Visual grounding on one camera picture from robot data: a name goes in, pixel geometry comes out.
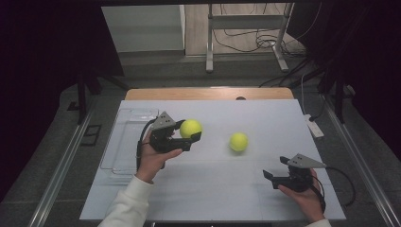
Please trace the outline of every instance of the power strip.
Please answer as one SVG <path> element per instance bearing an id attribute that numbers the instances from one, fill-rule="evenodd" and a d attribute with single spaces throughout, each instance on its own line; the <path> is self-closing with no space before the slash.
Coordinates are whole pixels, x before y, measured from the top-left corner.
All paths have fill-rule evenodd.
<path id="1" fill-rule="evenodd" d="M 310 114 L 305 114 L 305 122 L 307 126 L 310 129 L 310 132 L 312 133 L 314 138 L 321 138 L 324 137 L 323 132 L 321 131 L 321 128 L 319 128 L 318 124 L 314 121 L 310 121 Z"/>

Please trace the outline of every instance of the wire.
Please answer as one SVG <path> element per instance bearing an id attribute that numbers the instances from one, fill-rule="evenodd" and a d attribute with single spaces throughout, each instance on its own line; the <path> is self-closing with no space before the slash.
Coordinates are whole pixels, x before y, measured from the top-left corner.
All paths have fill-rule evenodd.
<path id="1" fill-rule="evenodd" d="M 136 145 L 136 170 L 138 170 L 139 166 L 141 165 L 142 146 L 144 145 L 144 144 L 142 144 L 142 141 L 144 140 L 145 131 L 147 130 L 147 128 L 150 124 L 152 124 L 153 122 L 156 121 L 156 119 L 157 119 L 157 117 L 149 120 L 149 122 L 142 129 L 141 137 L 139 138 L 138 144 Z"/>
<path id="2" fill-rule="evenodd" d="M 315 176 L 312 176 L 312 175 L 309 175 L 309 176 L 312 177 L 312 178 L 314 178 L 316 181 L 318 181 L 318 183 L 319 183 L 319 185 L 320 185 L 320 187 L 321 187 L 322 193 L 321 193 L 321 191 L 320 191 L 318 188 L 315 187 L 315 185 L 311 184 L 311 185 L 309 186 L 309 188 L 310 188 L 310 189 L 316 194 L 316 196 L 318 197 L 319 202 L 320 202 L 320 204 L 321 204 L 322 212 L 324 213 L 325 207 L 326 207 L 326 203 L 325 203 L 325 200 L 324 200 L 324 188 L 323 188 L 323 185 L 322 185 L 321 181 L 319 181 L 319 179 L 316 178 Z"/>
<path id="3" fill-rule="evenodd" d="M 235 47 L 232 47 L 232 46 L 229 46 L 229 45 L 226 45 L 226 44 L 222 44 L 221 42 L 219 42 L 219 41 L 218 41 L 218 37 L 216 37 L 216 33 L 215 33 L 215 30 L 214 30 L 214 29 L 213 29 L 213 35 L 215 36 L 215 40 L 216 40 L 216 42 L 217 42 L 218 44 L 220 44 L 220 45 L 222 45 L 222 46 L 225 46 L 225 47 L 227 47 L 227 48 L 231 48 L 231 49 L 233 49 L 233 50 L 239 51 L 239 52 L 250 53 L 250 52 L 254 52 L 254 51 L 257 50 L 257 49 L 260 49 L 260 47 L 257 47 L 257 48 L 252 49 L 252 50 L 240 50 L 240 49 L 237 49 L 237 48 L 235 48 Z"/>
<path id="4" fill-rule="evenodd" d="M 319 111 L 319 114 L 318 114 L 318 115 L 315 115 L 315 116 L 310 116 L 309 121 L 312 121 L 312 122 L 313 122 L 313 121 L 315 121 L 316 119 L 318 119 L 319 117 L 321 117 L 321 115 L 323 114 L 324 105 L 325 105 L 326 100 L 327 100 L 327 98 L 324 99 L 323 104 L 322 104 L 322 106 L 321 106 L 321 110 Z"/>
<path id="5" fill-rule="evenodd" d="M 276 38 L 277 39 L 277 37 L 273 36 L 273 35 L 260 35 L 260 36 L 257 36 L 257 33 L 256 33 L 256 40 L 255 41 L 256 41 L 256 46 L 259 47 L 259 48 L 272 47 L 272 46 L 274 46 L 274 44 L 276 42 L 276 40 L 272 40 L 272 39 L 267 39 L 267 40 L 261 39 L 262 37 L 272 37 L 272 38 Z"/>
<path id="6" fill-rule="evenodd" d="M 273 4 L 274 4 L 274 7 L 276 8 L 277 12 L 278 12 L 278 13 L 281 13 L 280 10 L 277 8 L 277 5 L 276 5 L 275 3 L 273 3 Z"/>
<path id="7" fill-rule="evenodd" d="M 305 36 L 306 33 L 309 32 L 309 30 L 315 25 L 315 23 L 316 23 L 316 21 L 318 19 L 318 16 L 319 16 L 319 14 L 321 12 L 321 8 L 322 8 L 322 2 L 319 4 L 319 9 L 318 9 L 318 12 L 316 13 L 316 16 L 315 16 L 315 19 L 313 20 L 312 25 L 310 25 L 309 29 L 304 34 L 302 34 L 301 36 L 298 36 L 294 40 L 298 40 L 298 39 L 302 38 L 303 36 Z"/>
<path id="8" fill-rule="evenodd" d="M 305 106 L 304 106 L 304 76 L 305 73 L 301 77 L 301 103 L 302 103 L 302 112 L 305 115 Z"/>
<path id="9" fill-rule="evenodd" d="M 311 57 L 314 57 L 316 61 L 322 61 L 320 62 L 320 64 L 322 64 L 321 68 L 318 68 L 316 71 L 324 71 L 325 73 L 327 73 L 327 71 L 329 70 L 329 68 L 332 66 L 333 61 L 335 61 L 336 57 L 338 56 L 338 52 L 335 51 L 333 48 L 335 46 L 335 43 L 338 41 L 339 36 L 345 32 L 346 28 L 349 26 L 349 24 L 343 24 L 339 29 L 337 29 L 337 31 L 334 33 L 334 35 L 332 35 L 330 37 L 330 39 L 320 48 L 320 50 L 318 50 L 317 53 L 313 54 L 313 56 L 307 56 L 307 59 L 310 59 Z M 279 86 L 282 85 L 282 82 L 284 82 L 285 79 L 287 79 L 289 77 L 288 76 L 285 77 L 279 84 Z M 294 88 L 295 85 L 294 84 L 298 84 L 298 82 L 293 82 L 291 86 L 289 86 L 289 88 Z"/>
<path id="10" fill-rule="evenodd" d="M 287 44 L 289 44 L 289 43 L 290 42 L 288 42 L 288 43 L 284 42 L 284 40 L 282 41 L 282 44 L 284 44 L 284 45 L 281 45 L 283 54 L 289 56 L 290 58 L 299 58 L 299 57 L 305 57 L 306 56 L 306 51 L 304 49 L 297 50 L 295 52 L 294 51 L 290 52 L 287 49 Z"/>
<path id="11" fill-rule="evenodd" d="M 282 87 L 283 82 L 289 78 L 289 76 L 293 75 L 294 73 L 298 72 L 299 70 L 301 70 L 302 68 L 304 68 L 310 61 L 312 61 L 312 59 L 309 58 L 305 58 L 304 60 L 302 60 L 301 62 L 298 63 L 297 66 L 295 66 L 293 69 L 291 69 L 291 71 L 289 71 L 284 77 L 283 79 L 281 79 L 280 83 L 278 84 L 279 87 Z"/>
<path id="12" fill-rule="evenodd" d="M 263 87 L 263 85 L 265 85 L 266 83 L 275 81 L 275 80 L 280 79 L 280 78 L 282 78 L 282 77 L 284 77 L 284 76 L 281 76 L 281 77 L 278 77 L 278 78 L 275 78 L 275 79 L 269 79 L 268 81 L 265 81 L 265 82 L 263 82 L 262 84 L 260 84 L 260 85 L 259 85 L 259 88 Z"/>
<path id="13" fill-rule="evenodd" d="M 347 174 L 345 174 L 343 171 L 341 171 L 341 170 L 338 169 L 338 168 L 335 168 L 335 167 L 332 167 L 332 166 L 328 166 L 328 167 L 326 167 L 326 169 L 336 170 L 336 171 L 338 171 L 340 174 L 342 174 L 342 175 L 348 180 L 348 182 L 350 183 L 351 188 L 352 188 L 352 198 L 351 198 L 348 202 L 346 202 L 343 206 L 350 206 L 350 205 L 352 205 L 352 203 L 354 203 L 354 201 L 355 201 L 355 199 L 356 199 L 356 197 L 357 197 L 357 191 L 356 191 L 355 186 L 354 186 L 354 184 L 352 183 L 350 177 L 348 177 Z"/>
<path id="14" fill-rule="evenodd" d="M 265 12 L 266 12 L 266 8 L 268 7 L 268 4 L 267 3 L 265 3 L 265 7 L 263 8 L 263 12 L 262 12 L 262 14 L 265 14 Z"/>
<path id="15" fill-rule="evenodd" d="M 256 9 L 257 9 L 257 5 L 256 5 L 256 4 L 253 4 L 253 10 L 250 12 L 250 14 L 252 14 L 252 13 L 255 11 L 255 7 L 256 7 Z M 220 4 L 220 14 L 221 14 L 221 15 L 223 15 L 223 11 L 224 11 L 224 13 L 225 13 L 226 15 L 228 14 L 227 11 L 226 11 L 226 9 L 225 9 L 225 7 L 224 7 L 224 4 Z M 243 32 L 243 33 L 238 33 L 238 34 L 232 35 L 232 34 L 228 34 L 226 29 L 223 29 L 223 30 L 224 30 L 224 34 L 226 34 L 227 36 L 238 36 L 238 35 L 245 35 L 245 34 L 248 34 L 248 33 L 254 33 L 254 32 L 256 32 L 256 31 L 250 31 L 250 32 Z"/>
<path id="16" fill-rule="evenodd" d="M 250 14 L 252 14 L 253 12 L 256 13 L 256 11 L 257 11 L 257 5 L 256 5 L 256 3 L 254 3 L 254 4 L 253 4 L 253 9 L 252 9 L 252 11 L 250 12 Z"/>
<path id="17" fill-rule="evenodd" d="M 227 36 L 239 36 L 239 35 L 246 35 L 246 34 L 251 34 L 251 33 L 255 33 L 255 32 L 257 33 L 258 31 L 257 30 L 255 30 L 255 31 L 246 31 L 246 32 L 241 32 L 241 33 L 237 33 L 237 34 L 228 34 L 228 33 L 225 32 L 225 34 Z"/>

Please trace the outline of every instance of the tennis ball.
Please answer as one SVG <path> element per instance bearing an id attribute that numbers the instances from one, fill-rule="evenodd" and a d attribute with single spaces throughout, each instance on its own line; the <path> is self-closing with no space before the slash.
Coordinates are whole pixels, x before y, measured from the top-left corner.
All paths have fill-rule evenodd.
<path id="1" fill-rule="evenodd" d="M 234 151 L 244 151 L 248 146 L 248 136 L 243 132 L 236 132 L 230 137 L 230 148 Z"/>
<path id="2" fill-rule="evenodd" d="M 187 119 L 180 126 L 182 138 L 190 138 L 191 135 L 202 131 L 201 123 L 195 119 Z"/>

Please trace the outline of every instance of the black cable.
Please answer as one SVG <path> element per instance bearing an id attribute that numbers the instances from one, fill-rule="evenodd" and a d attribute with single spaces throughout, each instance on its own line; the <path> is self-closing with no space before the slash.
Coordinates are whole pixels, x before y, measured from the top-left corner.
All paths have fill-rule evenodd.
<path id="1" fill-rule="evenodd" d="M 306 57 L 306 50 L 298 50 L 297 52 L 290 52 L 287 49 L 287 44 L 290 42 L 286 43 L 284 40 L 282 41 L 284 45 L 281 45 L 282 53 L 289 56 L 290 58 L 301 58 L 301 57 Z"/>
<path id="2" fill-rule="evenodd" d="M 318 188 L 316 188 L 313 184 L 311 184 L 309 187 L 310 187 L 310 189 L 316 194 L 316 196 L 318 197 L 318 199 L 319 199 L 319 203 L 321 204 L 321 208 L 322 208 L 322 212 L 324 213 L 324 211 L 325 211 L 325 207 L 326 207 L 326 203 L 325 203 L 325 200 L 324 200 L 324 188 L 323 188 L 323 185 L 322 185 L 322 183 L 321 183 L 321 181 L 319 181 L 319 179 L 318 178 L 316 178 L 315 176 L 312 176 L 312 175 L 309 175 L 310 177 L 312 177 L 312 178 L 314 178 L 316 181 L 318 181 L 318 183 L 319 183 L 319 185 L 320 185 L 320 187 L 321 187 L 321 189 L 322 189 L 322 193 L 318 190 Z"/>
<path id="3" fill-rule="evenodd" d="M 222 45 L 222 46 L 225 46 L 225 47 L 228 47 L 228 48 L 231 48 L 231 49 L 233 49 L 233 50 L 239 51 L 239 52 L 250 53 L 250 52 L 254 52 L 255 50 L 259 49 L 259 47 L 257 47 L 256 49 L 252 49 L 252 50 L 240 50 L 240 49 L 237 49 L 237 48 L 235 48 L 235 47 L 232 47 L 232 46 L 229 46 L 229 45 L 226 45 L 226 44 L 222 44 L 221 42 L 219 42 L 219 41 L 218 41 L 218 37 L 216 37 L 216 33 L 215 33 L 215 30 L 214 30 L 214 29 L 213 29 L 213 35 L 215 36 L 215 40 L 216 40 L 216 42 L 217 42 L 218 44 L 220 44 L 220 45 Z"/>
<path id="4" fill-rule="evenodd" d="M 293 89 L 293 88 L 299 86 L 300 84 L 302 84 L 303 82 L 309 81 L 310 79 L 313 79 L 313 78 L 319 76 L 322 73 L 327 73 L 328 72 L 328 67 L 330 66 L 330 64 L 332 62 L 333 61 L 330 60 L 330 61 L 326 62 L 324 65 L 318 65 L 319 66 L 318 68 L 316 68 L 315 70 L 313 70 L 311 72 L 308 72 L 301 79 L 297 79 L 295 81 L 292 81 L 287 87 L 289 89 Z"/>
<path id="5" fill-rule="evenodd" d="M 261 84 L 259 85 L 259 88 L 263 87 L 263 85 L 265 85 L 265 84 L 268 83 L 268 82 L 275 81 L 275 80 L 280 79 L 280 78 L 282 78 L 282 77 L 284 77 L 284 76 L 281 76 L 281 77 L 278 77 L 278 78 L 275 78 L 275 79 L 269 79 L 268 81 L 265 81 L 265 82 L 261 83 Z"/>
<path id="6" fill-rule="evenodd" d="M 254 11 L 257 11 L 257 5 L 256 5 L 256 3 L 253 4 L 253 9 L 252 9 L 252 11 L 250 12 L 250 14 L 252 14 Z"/>
<path id="7" fill-rule="evenodd" d="M 302 68 L 304 68 L 310 61 L 312 61 L 312 59 L 310 58 L 305 58 L 304 60 L 302 60 L 301 62 L 298 63 L 297 66 L 295 66 L 293 69 L 291 69 L 284 77 L 283 79 L 280 81 L 280 83 L 278 84 L 279 87 L 282 87 L 283 82 L 289 78 L 289 76 L 293 75 L 294 73 L 298 72 L 299 70 L 301 70 Z"/>
<path id="8" fill-rule="evenodd" d="M 157 117 L 152 120 L 149 120 L 149 122 L 142 129 L 141 137 L 139 138 L 138 144 L 136 145 L 136 171 L 138 171 L 139 166 L 141 165 L 142 146 L 144 145 L 144 144 L 142 144 L 142 141 L 144 140 L 145 131 L 147 130 L 147 128 L 150 124 L 152 124 L 153 122 L 156 121 L 156 119 L 157 119 Z"/>
<path id="9" fill-rule="evenodd" d="M 272 37 L 272 38 L 277 39 L 276 36 L 273 36 L 273 35 L 259 35 L 258 36 L 257 34 L 258 34 L 258 32 L 256 33 L 256 39 L 255 39 L 257 47 L 259 47 L 259 48 L 269 48 L 269 47 L 274 46 L 276 40 L 272 40 L 272 39 L 265 40 L 265 39 L 261 39 L 261 38 L 262 37 Z"/>
<path id="10" fill-rule="evenodd" d="M 339 42 L 339 36 L 341 34 L 343 34 L 346 31 L 346 28 L 349 26 L 350 24 L 343 24 L 339 29 L 337 29 L 337 31 L 330 37 L 330 39 L 320 48 L 320 50 L 318 50 L 316 53 L 312 54 L 312 56 L 306 56 L 307 59 L 311 59 L 311 58 L 317 58 L 317 61 L 324 61 L 321 62 L 322 66 L 318 69 L 315 70 L 315 72 L 310 72 L 308 74 L 308 76 L 306 77 L 307 80 L 309 80 L 310 78 L 316 77 L 319 75 L 319 71 L 326 71 L 328 69 L 328 67 L 331 66 L 332 62 L 334 61 L 334 59 L 337 57 L 337 53 L 336 51 L 334 51 L 334 46 L 336 46 L 336 43 Z M 288 76 L 285 77 L 279 84 L 279 87 L 282 86 L 282 83 L 284 82 L 285 79 L 287 79 L 289 77 L 289 75 L 291 75 L 290 73 L 288 73 Z M 288 86 L 288 88 L 292 89 L 295 88 L 296 86 L 298 86 L 300 84 L 300 81 L 295 81 L 292 82 L 290 84 L 290 86 Z"/>
<path id="11" fill-rule="evenodd" d="M 262 29 L 260 31 L 270 31 L 270 30 L 269 29 Z M 236 34 L 228 34 L 227 32 L 225 32 L 225 29 L 224 29 L 224 33 L 227 36 L 240 36 L 240 35 L 246 35 L 246 34 L 251 34 L 251 33 L 255 33 L 255 32 L 258 32 L 258 31 L 255 30 L 255 31 L 246 31 L 246 32 L 241 32 L 241 33 L 236 33 Z"/>
<path id="12" fill-rule="evenodd" d="M 280 10 L 277 8 L 277 5 L 275 3 L 273 3 L 273 4 L 274 4 L 274 7 L 276 8 L 277 12 L 280 13 Z"/>
<path id="13" fill-rule="evenodd" d="M 266 12 L 266 8 L 268 7 L 268 4 L 267 3 L 265 3 L 265 7 L 263 8 L 263 12 L 262 12 L 262 14 L 265 14 L 265 12 Z"/>
<path id="14" fill-rule="evenodd" d="M 348 202 L 346 202 L 345 204 L 343 204 L 343 206 L 350 206 L 350 205 L 352 205 L 352 203 L 354 203 L 354 201 L 355 201 L 355 199 L 356 199 L 356 197 L 357 197 L 357 191 L 356 191 L 355 186 L 354 186 L 354 184 L 352 183 L 350 177 L 348 177 L 347 174 L 345 174 L 343 171 L 341 171 L 341 170 L 338 169 L 338 168 L 335 168 L 335 167 L 332 167 L 332 166 L 328 166 L 328 167 L 326 167 L 326 169 L 336 170 L 336 171 L 338 171 L 340 174 L 342 174 L 342 175 L 348 180 L 348 182 L 350 183 L 351 188 L 352 188 L 352 198 L 351 198 Z"/>
<path id="15" fill-rule="evenodd" d="M 254 12 L 255 6 L 256 6 L 256 4 L 253 4 L 253 10 L 250 12 L 250 14 L 252 14 Z M 220 14 L 221 15 L 223 15 L 223 11 L 226 15 L 228 14 L 224 7 L 224 4 L 220 4 Z M 226 29 L 223 29 L 223 30 L 224 30 L 224 34 L 226 34 L 227 36 L 239 36 L 239 35 L 245 35 L 245 34 L 257 32 L 257 30 L 256 30 L 256 31 L 242 32 L 242 33 L 237 33 L 237 34 L 228 34 Z"/>
<path id="16" fill-rule="evenodd" d="M 319 114 L 315 115 L 315 116 L 310 116 L 309 121 L 313 122 L 316 119 L 318 119 L 319 117 L 321 117 L 321 115 L 323 114 L 323 109 L 324 109 L 325 102 L 326 102 L 326 98 L 323 101 L 323 104 L 322 104 L 322 107 L 321 107 L 321 110 L 320 110 Z"/>
<path id="17" fill-rule="evenodd" d="M 301 36 L 298 36 L 297 38 L 294 38 L 292 41 L 289 41 L 288 43 L 285 43 L 285 42 L 283 41 L 283 43 L 284 43 L 284 46 L 282 46 L 282 48 L 283 48 L 283 54 L 286 54 L 286 55 L 288 55 L 288 56 L 291 57 L 291 58 L 297 58 L 297 57 L 304 57 L 304 56 L 305 56 L 305 51 L 298 51 L 298 53 L 294 53 L 294 52 L 291 53 L 291 52 L 289 52 L 288 49 L 287 49 L 287 44 L 289 44 L 289 43 L 291 43 L 291 42 L 294 42 L 294 41 L 297 41 L 297 42 L 299 43 L 298 40 L 299 40 L 300 38 L 302 38 L 303 36 L 305 36 L 306 33 L 315 25 L 315 22 L 316 22 L 316 20 L 317 20 L 317 18 L 318 18 L 318 16 L 319 16 L 320 11 L 321 11 L 321 7 L 322 7 L 322 3 L 319 5 L 318 12 L 316 13 L 316 16 L 315 16 L 315 19 L 314 19 L 312 25 L 310 25 L 309 29 L 308 29 L 304 34 L 302 34 Z"/>

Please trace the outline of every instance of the black curtain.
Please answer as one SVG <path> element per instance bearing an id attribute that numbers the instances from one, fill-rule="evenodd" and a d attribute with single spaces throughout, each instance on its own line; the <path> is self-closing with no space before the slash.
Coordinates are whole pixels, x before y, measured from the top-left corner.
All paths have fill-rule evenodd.
<path id="1" fill-rule="evenodd" d="M 2 1 L 0 196 L 41 142 L 61 92 L 96 69 L 123 76 L 101 7 L 57 1 Z"/>
<path id="2" fill-rule="evenodd" d="M 374 1 L 343 60 L 345 82 L 356 91 L 353 104 L 399 160 L 400 11 L 400 1 Z"/>

